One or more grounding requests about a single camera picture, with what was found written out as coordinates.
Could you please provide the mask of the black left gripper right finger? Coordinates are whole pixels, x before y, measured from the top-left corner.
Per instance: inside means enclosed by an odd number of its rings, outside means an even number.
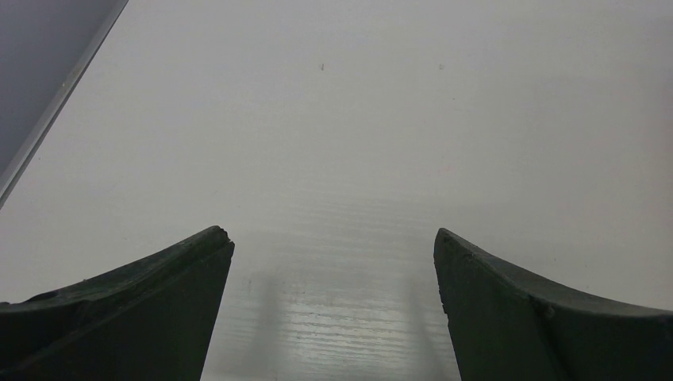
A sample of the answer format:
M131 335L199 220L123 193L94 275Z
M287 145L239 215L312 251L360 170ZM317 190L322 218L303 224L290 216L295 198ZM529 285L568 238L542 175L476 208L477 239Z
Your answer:
M588 294L447 229L433 251L464 380L669 380L672 313Z

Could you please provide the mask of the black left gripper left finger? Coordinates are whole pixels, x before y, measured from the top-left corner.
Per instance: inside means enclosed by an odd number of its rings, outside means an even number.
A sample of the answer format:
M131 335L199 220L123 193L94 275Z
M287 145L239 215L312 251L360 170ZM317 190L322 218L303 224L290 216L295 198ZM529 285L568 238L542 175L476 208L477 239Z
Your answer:
M3 302L2 379L200 379L234 248L211 226L112 271Z

